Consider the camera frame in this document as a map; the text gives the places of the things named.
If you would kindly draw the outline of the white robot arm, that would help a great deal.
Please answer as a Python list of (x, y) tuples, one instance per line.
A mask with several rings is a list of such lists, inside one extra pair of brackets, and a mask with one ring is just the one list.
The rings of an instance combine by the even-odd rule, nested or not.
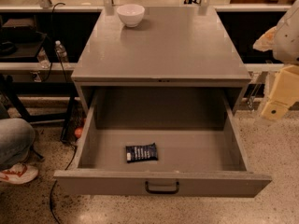
[(275, 80), (260, 116), (276, 121), (281, 119), (299, 101), (299, 0), (253, 44), (258, 51), (273, 52), (273, 57), (284, 66)]

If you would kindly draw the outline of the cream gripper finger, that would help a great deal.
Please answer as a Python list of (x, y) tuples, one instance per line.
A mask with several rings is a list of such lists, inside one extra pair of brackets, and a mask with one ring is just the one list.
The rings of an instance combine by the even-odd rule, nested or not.
[(275, 75), (275, 80), (261, 117), (270, 121), (281, 119), (299, 101), (299, 66), (287, 65)]
[(274, 26), (267, 30), (263, 35), (261, 35), (253, 44), (253, 48), (258, 51), (268, 51), (272, 50), (274, 47), (274, 36), (277, 27)]

